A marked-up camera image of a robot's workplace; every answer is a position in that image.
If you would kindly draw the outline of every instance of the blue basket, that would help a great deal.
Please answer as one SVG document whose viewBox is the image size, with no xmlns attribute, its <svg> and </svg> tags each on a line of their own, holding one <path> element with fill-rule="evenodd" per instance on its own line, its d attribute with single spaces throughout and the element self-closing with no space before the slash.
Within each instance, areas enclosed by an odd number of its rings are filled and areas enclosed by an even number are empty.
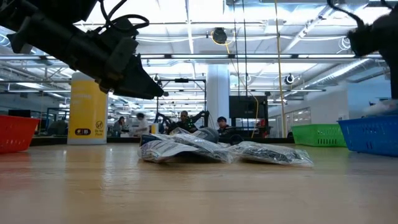
<svg viewBox="0 0 398 224">
<path fill-rule="evenodd" d="M 351 151 L 398 156 L 398 115 L 338 122 Z"/>
</svg>

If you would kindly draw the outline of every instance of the red basket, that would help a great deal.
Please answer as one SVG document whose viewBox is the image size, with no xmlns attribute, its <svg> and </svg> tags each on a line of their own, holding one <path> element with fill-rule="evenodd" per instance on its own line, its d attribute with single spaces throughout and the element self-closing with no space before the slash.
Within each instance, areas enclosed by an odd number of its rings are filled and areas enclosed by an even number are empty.
<svg viewBox="0 0 398 224">
<path fill-rule="evenodd" d="M 0 154 L 29 148 L 39 119 L 0 115 Z"/>
</svg>

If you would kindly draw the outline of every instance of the table surface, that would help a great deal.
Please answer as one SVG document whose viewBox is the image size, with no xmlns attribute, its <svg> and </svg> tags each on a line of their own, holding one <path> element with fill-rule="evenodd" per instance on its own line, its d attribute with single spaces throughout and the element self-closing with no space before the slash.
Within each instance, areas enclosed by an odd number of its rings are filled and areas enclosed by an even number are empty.
<svg viewBox="0 0 398 224">
<path fill-rule="evenodd" d="M 292 146 L 315 167 L 153 164 L 137 147 L 0 155 L 1 223 L 397 223 L 396 158 Z"/>
</svg>

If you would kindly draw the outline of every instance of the yellow pillar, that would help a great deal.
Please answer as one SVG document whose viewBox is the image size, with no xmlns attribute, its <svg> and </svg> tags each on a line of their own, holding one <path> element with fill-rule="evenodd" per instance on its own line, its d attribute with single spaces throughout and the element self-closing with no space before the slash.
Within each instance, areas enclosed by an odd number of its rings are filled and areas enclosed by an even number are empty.
<svg viewBox="0 0 398 224">
<path fill-rule="evenodd" d="M 72 75 L 68 144 L 106 144 L 108 95 L 89 76 Z"/>
</svg>

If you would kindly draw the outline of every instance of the green plastic basket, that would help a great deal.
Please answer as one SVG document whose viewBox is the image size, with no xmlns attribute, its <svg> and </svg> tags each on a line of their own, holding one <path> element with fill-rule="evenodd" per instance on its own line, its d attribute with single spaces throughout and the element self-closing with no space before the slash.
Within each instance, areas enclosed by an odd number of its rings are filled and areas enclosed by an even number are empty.
<svg viewBox="0 0 398 224">
<path fill-rule="evenodd" d="M 308 124 L 292 127 L 296 144 L 315 147 L 346 147 L 339 124 Z"/>
</svg>

